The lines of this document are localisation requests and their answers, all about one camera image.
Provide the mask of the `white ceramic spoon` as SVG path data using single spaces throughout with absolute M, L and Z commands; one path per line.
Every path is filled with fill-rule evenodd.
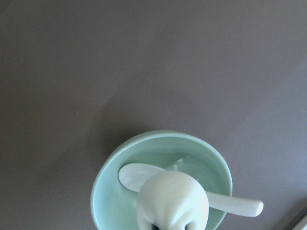
M 127 189 L 139 192 L 143 184 L 153 176 L 166 172 L 165 169 L 145 164 L 130 163 L 124 165 L 118 172 L 120 183 Z M 209 207 L 244 217 L 257 217 L 263 211 L 264 203 L 260 200 L 239 198 L 206 192 Z

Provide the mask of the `white steamed bun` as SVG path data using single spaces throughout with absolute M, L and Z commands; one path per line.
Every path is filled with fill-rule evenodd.
M 208 197 L 193 177 L 166 171 L 141 187 L 136 215 L 141 230 L 203 230 L 209 216 Z

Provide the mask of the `light green bowl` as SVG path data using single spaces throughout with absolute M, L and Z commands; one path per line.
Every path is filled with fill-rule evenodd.
M 230 196 L 232 176 L 221 154 L 207 142 L 182 132 L 149 131 L 119 145 L 100 169 L 91 192 L 91 214 L 98 230 L 137 230 L 136 192 L 118 179 L 129 163 L 147 163 L 184 172 L 206 191 Z

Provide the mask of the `cream rabbit tray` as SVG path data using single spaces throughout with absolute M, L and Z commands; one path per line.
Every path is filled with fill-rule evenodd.
M 293 228 L 292 230 L 307 230 L 307 216 L 302 218 Z

